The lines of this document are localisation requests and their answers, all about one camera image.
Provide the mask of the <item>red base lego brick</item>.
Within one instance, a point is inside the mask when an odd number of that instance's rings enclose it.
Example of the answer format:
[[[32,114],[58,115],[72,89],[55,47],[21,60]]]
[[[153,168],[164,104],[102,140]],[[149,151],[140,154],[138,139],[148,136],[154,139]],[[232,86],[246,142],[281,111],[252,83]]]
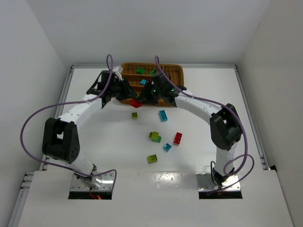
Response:
[[[130,105],[134,108],[140,108],[140,107],[142,107],[143,104],[142,104],[142,102],[139,102],[136,99],[132,99],[130,101]]]

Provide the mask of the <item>long cyan lego brick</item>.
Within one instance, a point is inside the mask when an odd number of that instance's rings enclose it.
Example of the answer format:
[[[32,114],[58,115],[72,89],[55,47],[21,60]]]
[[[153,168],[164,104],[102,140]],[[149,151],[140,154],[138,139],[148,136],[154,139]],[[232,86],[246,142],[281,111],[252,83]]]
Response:
[[[168,120],[166,112],[164,110],[159,111],[160,120],[166,122]]]

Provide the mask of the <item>small cyan lego brick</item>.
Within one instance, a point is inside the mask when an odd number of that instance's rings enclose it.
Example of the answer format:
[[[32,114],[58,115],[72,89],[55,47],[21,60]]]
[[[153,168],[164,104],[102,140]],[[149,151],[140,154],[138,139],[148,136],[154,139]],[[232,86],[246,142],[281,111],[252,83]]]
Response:
[[[166,152],[169,152],[171,150],[172,146],[168,143],[166,143],[163,147],[163,149],[166,151]]]

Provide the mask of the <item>small lime lego brick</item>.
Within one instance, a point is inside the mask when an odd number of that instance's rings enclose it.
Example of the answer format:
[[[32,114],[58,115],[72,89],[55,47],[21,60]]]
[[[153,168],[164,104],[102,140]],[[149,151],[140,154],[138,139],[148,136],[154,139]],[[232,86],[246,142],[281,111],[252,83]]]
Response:
[[[133,118],[133,119],[138,119],[138,114],[137,114],[137,112],[132,113],[132,118]]]

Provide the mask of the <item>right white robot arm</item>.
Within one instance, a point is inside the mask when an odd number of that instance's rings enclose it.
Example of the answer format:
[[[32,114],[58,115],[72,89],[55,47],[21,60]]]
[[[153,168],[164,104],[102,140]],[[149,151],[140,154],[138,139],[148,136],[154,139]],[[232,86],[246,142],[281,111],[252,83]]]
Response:
[[[226,108],[195,99],[186,87],[182,85],[174,87],[161,72],[154,73],[151,78],[152,81],[145,83],[136,101],[156,105],[162,99],[165,103],[187,110],[208,123],[212,142],[216,146],[216,161],[212,167],[213,180],[215,184],[222,186],[235,171],[232,160],[235,157],[237,142],[242,135],[240,125],[234,118],[237,115],[234,106],[227,105],[234,112],[231,114]]]

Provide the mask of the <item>lime green stacked lego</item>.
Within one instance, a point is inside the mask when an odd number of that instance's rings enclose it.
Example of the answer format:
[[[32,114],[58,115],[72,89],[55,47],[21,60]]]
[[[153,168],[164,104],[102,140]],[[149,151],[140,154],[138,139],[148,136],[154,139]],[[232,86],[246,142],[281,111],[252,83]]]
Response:
[[[151,141],[154,141],[154,142],[157,142],[157,143],[160,143],[160,142],[161,142],[161,136],[160,136],[159,133],[156,132],[156,131],[150,132],[150,134],[149,134],[149,139],[150,139]]]

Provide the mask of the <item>brown wicker divided tray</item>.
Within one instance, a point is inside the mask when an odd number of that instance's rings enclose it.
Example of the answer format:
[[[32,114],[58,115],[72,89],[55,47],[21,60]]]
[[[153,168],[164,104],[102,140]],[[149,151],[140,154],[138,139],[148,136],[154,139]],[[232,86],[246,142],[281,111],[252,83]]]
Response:
[[[183,68],[176,64],[161,64],[160,67],[167,78],[155,63],[123,63],[121,75],[129,81],[137,97],[120,103],[133,107],[142,105],[175,107],[174,98],[178,91],[171,84],[185,89]]]

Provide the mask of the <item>lime lego brick front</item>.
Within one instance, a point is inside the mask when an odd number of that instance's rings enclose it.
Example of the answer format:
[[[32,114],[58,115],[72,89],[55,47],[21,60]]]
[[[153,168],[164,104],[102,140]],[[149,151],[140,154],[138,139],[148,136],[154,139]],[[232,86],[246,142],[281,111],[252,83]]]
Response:
[[[148,164],[156,163],[158,162],[157,155],[151,155],[147,157]]]

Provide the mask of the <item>dark green lego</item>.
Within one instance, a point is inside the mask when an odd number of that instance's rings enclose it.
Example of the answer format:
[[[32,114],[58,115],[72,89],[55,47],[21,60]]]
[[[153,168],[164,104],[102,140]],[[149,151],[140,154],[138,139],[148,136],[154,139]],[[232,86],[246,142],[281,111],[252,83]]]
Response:
[[[156,73],[156,72],[157,72],[156,70],[151,70],[150,73],[149,73],[149,75],[152,76],[152,75],[153,75],[154,73]]]

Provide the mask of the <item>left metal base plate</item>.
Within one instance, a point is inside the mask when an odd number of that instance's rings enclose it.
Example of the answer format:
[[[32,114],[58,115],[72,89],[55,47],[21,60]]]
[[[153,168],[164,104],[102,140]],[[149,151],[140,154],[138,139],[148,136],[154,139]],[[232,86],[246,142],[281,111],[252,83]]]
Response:
[[[71,192],[110,192],[113,189],[115,172],[109,172],[95,177],[84,177],[74,174],[71,179]]]

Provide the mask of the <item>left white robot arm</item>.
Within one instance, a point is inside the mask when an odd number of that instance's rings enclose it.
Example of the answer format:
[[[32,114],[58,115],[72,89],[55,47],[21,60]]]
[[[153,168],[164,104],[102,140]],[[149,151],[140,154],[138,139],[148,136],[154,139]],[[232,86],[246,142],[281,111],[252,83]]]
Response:
[[[112,98],[123,101],[136,96],[128,79],[122,78],[118,71],[103,70],[79,103],[58,118],[45,122],[42,153],[65,163],[79,177],[94,177],[96,166],[81,154],[78,130]]]

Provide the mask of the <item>cyan rounded lego brick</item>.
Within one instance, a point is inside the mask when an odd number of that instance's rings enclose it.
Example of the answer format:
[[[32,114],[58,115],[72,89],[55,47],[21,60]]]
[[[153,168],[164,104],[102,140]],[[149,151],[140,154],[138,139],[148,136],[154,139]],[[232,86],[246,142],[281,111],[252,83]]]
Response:
[[[141,81],[140,81],[140,84],[141,85],[145,85],[147,83],[147,80],[145,80],[145,79],[142,79]]]

